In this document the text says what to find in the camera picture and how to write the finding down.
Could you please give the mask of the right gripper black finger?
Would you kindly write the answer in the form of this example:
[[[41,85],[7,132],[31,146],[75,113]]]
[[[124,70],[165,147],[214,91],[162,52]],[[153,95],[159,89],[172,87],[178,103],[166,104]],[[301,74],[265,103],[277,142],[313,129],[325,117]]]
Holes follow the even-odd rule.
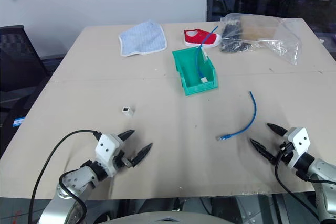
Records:
[[[272,123],[267,123],[267,126],[274,132],[276,133],[277,135],[283,137],[287,132],[288,130],[284,129],[283,127],[279,126],[279,125],[275,125],[275,124],[272,124]]]
[[[270,152],[268,152],[262,144],[253,140],[252,138],[250,139],[250,142],[261,156],[263,156],[270,163],[276,163],[276,157],[274,157]]]

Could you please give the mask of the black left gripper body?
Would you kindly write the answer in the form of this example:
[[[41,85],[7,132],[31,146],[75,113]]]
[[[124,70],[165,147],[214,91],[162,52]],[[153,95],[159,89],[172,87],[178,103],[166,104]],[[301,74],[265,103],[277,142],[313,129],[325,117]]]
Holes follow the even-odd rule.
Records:
[[[125,151],[122,149],[124,146],[123,141],[117,141],[118,147],[114,151],[114,168],[120,170],[123,167],[133,167],[132,161],[125,156]]]

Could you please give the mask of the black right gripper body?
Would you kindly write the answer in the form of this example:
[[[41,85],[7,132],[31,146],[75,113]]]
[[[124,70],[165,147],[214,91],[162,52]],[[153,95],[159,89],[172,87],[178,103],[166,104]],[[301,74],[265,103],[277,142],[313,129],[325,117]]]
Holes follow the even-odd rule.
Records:
[[[282,158],[280,159],[284,164],[289,164],[293,157],[294,145],[292,142],[288,141],[285,137],[283,137],[284,141],[279,145],[279,152],[274,158],[273,164],[278,162],[278,158],[282,154]]]

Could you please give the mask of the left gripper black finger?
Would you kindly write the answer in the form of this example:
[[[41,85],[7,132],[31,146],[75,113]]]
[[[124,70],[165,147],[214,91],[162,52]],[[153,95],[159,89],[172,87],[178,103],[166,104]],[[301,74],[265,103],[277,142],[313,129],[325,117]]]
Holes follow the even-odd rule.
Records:
[[[132,167],[136,167],[147,156],[152,145],[153,143],[148,144],[136,154],[136,156],[131,160]]]
[[[122,132],[118,134],[118,138],[120,138],[123,142],[126,141],[133,133],[135,130],[127,130],[125,132]]]

